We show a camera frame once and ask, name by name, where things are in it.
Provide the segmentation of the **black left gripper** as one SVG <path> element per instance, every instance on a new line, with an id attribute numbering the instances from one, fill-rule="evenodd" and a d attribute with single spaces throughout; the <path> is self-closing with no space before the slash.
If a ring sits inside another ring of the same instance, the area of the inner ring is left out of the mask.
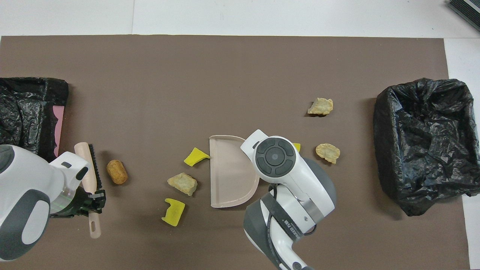
<path id="1" fill-rule="evenodd" d="M 85 210 L 85 203 L 91 203 Z M 105 190 L 97 190 L 90 194 L 86 192 L 84 188 L 78 187 L 73 199 L 67 204 L 67 206 L 56 213 L 50 214 L 50 217 L 74 217 L 74 216 L 86 216 L 89 217 L 89 212 L 101 214 L 106 202 Z"/>

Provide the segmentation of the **brown cork piece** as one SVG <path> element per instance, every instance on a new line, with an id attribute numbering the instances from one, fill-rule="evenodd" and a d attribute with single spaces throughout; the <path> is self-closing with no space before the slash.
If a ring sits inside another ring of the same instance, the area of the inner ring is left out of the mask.
<path id="1" fill-rule="evenodd" d="M 113 183 L 117 185 L 124 184 L 128 179 L 128 174 L 125 166 L 120 160 L 111 160 L 106 165 L 106 171 Z"/>

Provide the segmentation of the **beige brush with black bristles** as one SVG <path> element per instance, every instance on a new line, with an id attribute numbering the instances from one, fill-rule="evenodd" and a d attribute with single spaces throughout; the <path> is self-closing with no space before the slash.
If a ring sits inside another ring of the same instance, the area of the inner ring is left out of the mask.
<path id="1" fill-rule="evenodd" d="M 79 142 L 74 145 L 74 152 L 76 155 L 86 160 L 90 165 L 90 169 L 82 179 L 82 187 L 84 188 L 84 191 L 90 193 L 91 195 L 98 195 L 96 193 L 98 190 L 98 182 L 95 173 L 94 154 L 92 148 L 90 147 L 89 143 Z M 88 225 L 90 237 L 93 239 L 99 238 L 102 233 L 100 214 L 90 210 L 88 212 Z"/>

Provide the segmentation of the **notched yellow green sponge piece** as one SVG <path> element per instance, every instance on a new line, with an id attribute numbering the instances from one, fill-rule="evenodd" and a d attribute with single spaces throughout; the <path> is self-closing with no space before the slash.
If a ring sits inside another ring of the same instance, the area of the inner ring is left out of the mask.
<path id="1" fill-rule="evenodd" d="M 165 215 L 161 217 L 161 220 L 170 226 L 177 227 L 186 204 L 172 198 L 165 198 L 164 201 L 169 204 L 169 207 L 166 209 Z"/>

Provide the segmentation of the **tan foam chunk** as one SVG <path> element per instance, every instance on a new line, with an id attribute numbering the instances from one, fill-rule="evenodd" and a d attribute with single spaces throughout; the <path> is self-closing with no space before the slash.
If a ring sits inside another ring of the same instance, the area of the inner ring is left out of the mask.
<path id="1" fill-rule="evenodd" d="M 187 173 L 179 173 L 167 180 L 167 183 L 177 190 L 191 197 L 197 190 L 198 182 Z"/>
<path id="2" fill-rule="evenodd" d="M 336 164 L 339 156 L 341 155 L 341 150 L 334 145 L 329 143 L 322 143 L 317 145 L 315 148 L 316 154 L 325 159 L 331 164 Z"/>
<path id="3" fill-rule="evenodd" d="M 329 115 L 334 109 L 334 103 L 332 99 L 325 99 L 317 97 L 307 110 L 309 115 Z"/>

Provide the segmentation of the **wedge yellow sponge piece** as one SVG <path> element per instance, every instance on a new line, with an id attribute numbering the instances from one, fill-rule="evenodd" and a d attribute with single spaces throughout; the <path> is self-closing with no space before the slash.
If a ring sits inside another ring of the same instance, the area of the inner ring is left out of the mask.
<path id="1" fill-rule="evenodd" d="M 188 166 L 193 167 L 196 164 L 198 164 L 200 161 L 205 159 L 210 159 L 210 156 L 205 152 L 203 152 L 202 150 L 198 149 L 197 147 L 194 147 L 190 152 L 190 154 L 184 159 L 183 162 Z"/>

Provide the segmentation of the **beige plastic dustpan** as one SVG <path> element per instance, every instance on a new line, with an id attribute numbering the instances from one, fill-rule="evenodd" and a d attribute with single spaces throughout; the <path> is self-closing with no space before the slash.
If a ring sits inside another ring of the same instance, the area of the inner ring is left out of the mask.
<path id="1" fill-rule="evenodd" d="M 209 137 L 210 205 L 236 207 L 248 202 L 259 184 L 252 163 L 241 150 L 244 138 L 233 135 Z"/>

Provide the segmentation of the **pink bin with black bag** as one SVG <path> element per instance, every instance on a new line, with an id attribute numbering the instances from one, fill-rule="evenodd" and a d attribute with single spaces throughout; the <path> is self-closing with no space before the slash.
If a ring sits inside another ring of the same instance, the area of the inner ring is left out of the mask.
<path id="1" fill-rule="evenodd" d="M 50 162 L 58 118 L 55 106 L 66 106 L 65 80 L 41 77 L 0 78 L 0 145 L 14 145 Z"/>

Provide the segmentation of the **bin lined with black bag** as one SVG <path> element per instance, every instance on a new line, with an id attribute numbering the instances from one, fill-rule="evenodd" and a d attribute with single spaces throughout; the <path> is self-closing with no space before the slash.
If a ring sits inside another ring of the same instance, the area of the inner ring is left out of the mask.
<path id="1" fill-rule="evenodd" d="M 408 216 L 480 194 L 474 99 L 458 79 L 421 78 L 376 98 L 374 150 L 383 192 Z"/>

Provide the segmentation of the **brown table mat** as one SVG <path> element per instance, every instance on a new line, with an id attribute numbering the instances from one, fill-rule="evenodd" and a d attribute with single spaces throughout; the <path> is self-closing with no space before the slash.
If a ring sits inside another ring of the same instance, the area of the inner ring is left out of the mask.
<path id="1" fill-rule="evenodd" d="M 291 36 L 3 36 L 0 77 L 51 77 L 70 87 L 60 150 L 94 145 L 106 190 L 102 235 L 85 217 L 50 220 L 37 245 L 0 270 L 276 270 L 243 232 L 246 204 L 210 205 L 210 162 L 183 161 L 211 135 L 253 131 L 301 144 L 337 189 L 335 210 L 294 246 L 316 270 L 469 269 L 461 198 L 408 217 L 382 191 L 375 99 L 420 78 L 447 79 L 442 39 Z M 309 115 L 316 98 L 329 115 Z M 315 148 L 340 149 L 336 164 Z M 128 179 L 106 166 L 122 161 Z M 192 196 L 170 186 L 197 179 Z M 186 204 L 177 227 L 161 220 Z"/>

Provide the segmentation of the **dark grey ribbed device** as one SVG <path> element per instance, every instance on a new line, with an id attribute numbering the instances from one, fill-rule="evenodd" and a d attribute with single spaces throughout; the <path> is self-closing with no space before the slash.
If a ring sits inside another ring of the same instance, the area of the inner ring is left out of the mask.
<path id="1" fill-rule="evenodd" d="M 480 0 L 446 0 L 446 5 L 480 32 Z"/>

